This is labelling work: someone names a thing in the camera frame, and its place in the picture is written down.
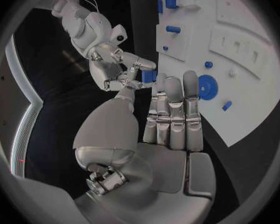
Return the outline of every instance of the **white robot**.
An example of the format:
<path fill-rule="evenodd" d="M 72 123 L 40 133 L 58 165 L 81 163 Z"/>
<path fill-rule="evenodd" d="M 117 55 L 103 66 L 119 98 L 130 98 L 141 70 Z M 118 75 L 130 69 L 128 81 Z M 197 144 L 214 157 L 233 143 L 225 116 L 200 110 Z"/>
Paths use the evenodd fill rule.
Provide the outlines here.
<path fill-rule="evenodd" d="M 62 19 L 72 45 L 89 60 L 98 87 L 119 91 L 86 118 L 74 140 L 77 162 L 90 172 L 91 200 L 129 223 L 147 223 L 145 218 L 152 216 L 153 223 L 173 223 L 179 215 L 203 220 L 213 203 L 216 184 L 212 162 L 201 152 L 196 73 L 184 74 L 183 87 L 178 78 L 162 73 L 155 83 L 136 81 L 139 69 L 154 70 L 156 64 L 118 47 L 127 39 L 121 25 L 112 28 L 102 14 L 80 6 L 79 0 L 43 0 L 39 7 Z M 143 143 L 138 143 L 135 90 L 150 87 Z M 176 212 L 160 215 L 162 208 Z M 88 210 L 87 215 L 94 214 Z"/>

